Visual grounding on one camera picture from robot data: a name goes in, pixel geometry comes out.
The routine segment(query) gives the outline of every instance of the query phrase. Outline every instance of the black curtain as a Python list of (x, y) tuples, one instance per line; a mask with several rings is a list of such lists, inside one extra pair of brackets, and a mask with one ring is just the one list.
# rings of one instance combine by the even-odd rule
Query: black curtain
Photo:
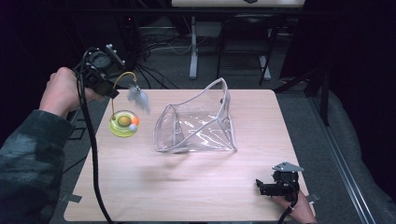
[(332, 56), (327, 70), (331, 91), (352, 121), (375, 183), (396, 202), (396, 188), (389, 184), (396, 162), (396, 6), (384, 0), (306, 0), (304, 10), (345, 14), (331, 21), (299, 20), (281, 77), (321, 66), (334, 37), (341, 36), (340, 54)]
[(77, 64), (78, 52), (44, 1), (0, 2), (0, 144), (37, 109), (47, 81), (61, 66)]

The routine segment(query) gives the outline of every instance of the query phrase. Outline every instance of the white desk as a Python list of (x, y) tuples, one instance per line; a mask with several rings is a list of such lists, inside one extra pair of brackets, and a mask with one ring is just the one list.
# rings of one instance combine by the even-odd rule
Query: white desk
[(172, 0), (173, 7), (302, 7), (305, 0)]
[[(304, 6), (305, 0), (258, 0), (249, 4), (244, 0), (172, 0), (173, 7), (290, 7), (300, 8)], [(196, 79), (198, 67), (198, 48), (196, 48), (196, 21), (191, 19), (191, 64), (190, 79)], [(269, 70), (265, 72), (265, 79), (270, 80)]]
[[(100, 190), (108, 213), (117, 221), (267, 221), (283, 209), (262, 196), (255, 179), (274, 183), (273, 165), (298, 165), (275, 94), (266, 90), (230, 90), (231, 116), (238, 151), (163, 154), (154, 150), (153, 130), (169, 103), (181, 103), (198, 90), (147, 90), (147, 115), (120, 91), (116, 110), (133, 110), (137, 133), (119, 138), (108, 129), (107, 107), (97, 136)], [(301, 189), (307, 193), (303, 174)], [(68, 221), (104, 221), (94, 196), (91, 154), (85, 161), (64, 213)]]

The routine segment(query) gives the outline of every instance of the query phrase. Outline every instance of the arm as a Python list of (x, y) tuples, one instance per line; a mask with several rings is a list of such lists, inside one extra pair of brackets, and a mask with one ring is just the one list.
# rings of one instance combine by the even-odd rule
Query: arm
[[(100, 99), (86, 90), (87, 99)], [(76, 78), (67, 68), (50, 77), (40, 107), (0, 149), (0, 223), (47, 223), (58, 201), (63, 148), (73, 126), (67, 113), (79, 106)]]
[[(272, 199), (276, 203), (282, 205), (282, 207), (285, 209), (291, 204), (291, 202), (286, 201), (280, 196), (273, 196)], [(317, 223), (317, 220), (312, 213), (311, 206), (309, 206), (308, 200), (301, 191), (298, 193), (298, 202), (294, 206), (294, 210), (289, 214), (289, 216), (291, 216), (298, 223)]]

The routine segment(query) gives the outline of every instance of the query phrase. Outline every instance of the gray carpet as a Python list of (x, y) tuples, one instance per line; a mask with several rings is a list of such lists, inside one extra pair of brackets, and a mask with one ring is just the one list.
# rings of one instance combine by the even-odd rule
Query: gray carpet
[[(259, 86), (259, 76), (224, 77), (229, 88), (272, 90), (282, 85), (283, 81), (279, 80), (278, 76), (288, 45), (289, 40), (287, 38), (281, 37), (278, 39), (274, 57), (269, 65), (273, 77), (271, 81), (266, 81), (262, 86)], [(198, 77), (195, 80), (189, 79), (190, 51), (186, 54), (176, 54), (171, 49), (157, 49), (150, 53), (146, 62), (141, 62), (141, 64), (158, 70), (180, 89), (203, 89), (216, 78), (215, 46), (215, 39), (203, 40), (202, 45), (200, 45)], [(177, 49), (177, 51), (182, 52), (185, 49)], [(135, 72), (138, 74), (138, 84), (143, 89), (148, 88), (149, 85), (142, 74), (138, 71)], [(153, 77), (148, 74), (146, 76), (152, 89), (162, 87), (156, 83)], [(171, 82), (165, 81), (164, 85), (173, 89), (174, 86)], [(276, 96), (299, 163), (305, 168), (303, 175), (308, 189), (310, 192), (316, 192), (320, 197), (320, 200), (315, 203), (318, 222), (331, 224), (361, 223), (359, 214), (335, 165), (331, 144), (325, 132), (323, 132), (321, 121), (316, 117), (318, 112), (313, 106), (316, 99), (305, 98), (302, 93), (303, 89), (304, 83), (298, 84), (290, 91), (279, 93)], [(102, 103), (93, 102), (89, 106), (95, 129), (100, 123), (107, 102), (108, 100)], [(75, 125), (84, 127), (84, 122), (79, 119), (82, 119), (81, 113), (78, 113), (76, 119), (74, 119)], [(394, 223), (396, 220), (395, 204), (388, 195), (376, 186), (367, 168), (361, 162), (357, 136), (342, 104), (333, 94), (330, 96), (329, 121), (331, 126), (328, 129), (336, 139), (376, 223)], [(64, 169), (67, 171), (64, 173), (62, 193), (73, 192), (89, 149), (88, 133), (84, 133), (81, 140), (67, 143), (64, 150), (66, 154)], [(59, 201), (51, 223), (67, 223), (64, 220), (66, 206), (66, 202)]]

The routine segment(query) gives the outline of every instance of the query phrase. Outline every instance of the sleeve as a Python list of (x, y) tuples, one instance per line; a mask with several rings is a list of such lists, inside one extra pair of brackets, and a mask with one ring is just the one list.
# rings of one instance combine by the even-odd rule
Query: sleeve
[(73, 126), (35, 110), (0, 149), (0, 223), (48, 223), (59, 197)]

